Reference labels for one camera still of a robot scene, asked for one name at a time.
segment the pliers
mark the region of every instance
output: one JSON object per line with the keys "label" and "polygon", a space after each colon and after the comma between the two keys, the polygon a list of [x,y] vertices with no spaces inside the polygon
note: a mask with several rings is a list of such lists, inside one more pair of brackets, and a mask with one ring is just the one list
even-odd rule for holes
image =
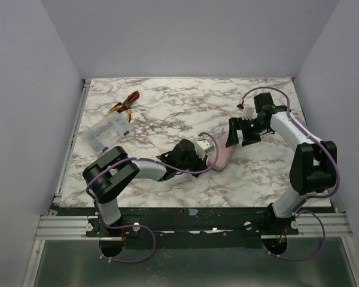
{"label": "pliers", "polygon": [[126,100],[121,103],[118,102],[115,106],[113,106],[113,108],[111,108],[108,111],[108,114],[110,114],[111,112],[117,111],[117,112],[123,112],[123,111],[127,111],[127,121],[130,121],[130,119],[132,118],[132,112],[130,110],[130,106],[132,105],[132,103],[134,103],[137,99],[139,98],[139,92],[138,91],[134,91],[133,93],[131,93]]}

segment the clear plastic container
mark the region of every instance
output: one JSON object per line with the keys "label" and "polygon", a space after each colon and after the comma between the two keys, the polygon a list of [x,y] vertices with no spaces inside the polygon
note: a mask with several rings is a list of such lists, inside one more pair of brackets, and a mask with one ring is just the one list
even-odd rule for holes
{"label": "clear plastic container", "polygon": [[115,111],[104,115],[103,119],[85,130],[81,136],[96,154],[102,154],[114,148],[117,141],[132,130],[133,126]]}

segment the pink object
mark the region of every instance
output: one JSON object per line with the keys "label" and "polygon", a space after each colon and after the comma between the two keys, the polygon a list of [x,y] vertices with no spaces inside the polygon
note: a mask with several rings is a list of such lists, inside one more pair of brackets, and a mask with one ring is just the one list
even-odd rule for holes
{"label": "pink object", "polygon": [[[228,133],[225,133],[224,135],[222,135],[222,137],[220,138],[220,140],[218,141],[218,149],[219,149],[219,155],[218,155],[218,160],[215,163],[215,166],[213,166],[214,170],[217,171],[221,171],[223,170],[227,164],[229,163],[236,145],[231,146],[229,148],[226,148],[226,142],[227,142],[227,137],[229,136]],[[216,152],[215,150],[212,152],[212,154],[208,157],[208,160],[206,161],[206,164],[208,166],[211,166],[215,160],[215,155]]]}

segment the white marble tabletop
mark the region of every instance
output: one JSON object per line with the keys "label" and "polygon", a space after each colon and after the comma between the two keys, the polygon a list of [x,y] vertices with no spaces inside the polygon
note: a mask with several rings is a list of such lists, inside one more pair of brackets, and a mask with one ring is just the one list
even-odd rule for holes
{"label": "white marble tabletop", "polygon": [[[291,110],[305,123],[290,78],[109,78],[92,80],[81,119],[72,160],[62,189],[62,207],[90,207],[83,170],[98,157],[80,134],[102,114],[137,90],[140,98],[132,106],[135,131],[122,139],[126,152],[154,157],[170,151],[181,139],[195,140],[200,132],[218,137],[228,131],[230,117],[239,117],[236,105],[251,88],[272,86],[290,97]],[[255,91],[246,104],[254,105]],[[271,91],[277,105],[284,98]],[[293,152],[279,135],[264,135],[262,141],[237,146],[229,165],[195,178],[178,175],[156,182],[134,179],[119,195],[118,205],[127,207],[266,207],[285,191]],[[329,200],[311,200],[307,206],[329,206]]]}

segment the wall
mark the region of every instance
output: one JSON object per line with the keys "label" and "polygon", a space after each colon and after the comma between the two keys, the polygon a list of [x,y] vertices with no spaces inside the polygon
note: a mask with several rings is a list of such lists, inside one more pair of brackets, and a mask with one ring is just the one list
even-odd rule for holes
{"label": "wall", "polygon": [[359,248],[359,1],[339,2],[295,85],[311,130],[337,144],[342,185],[335,202]]}
{"label": "wall", "polygon": [[0,0],[0,286],[21,286],[82,81],[39,0]]}
{"label": "wall", "polygon": [[42,0],[83,78],[295,76],[338,0]]}

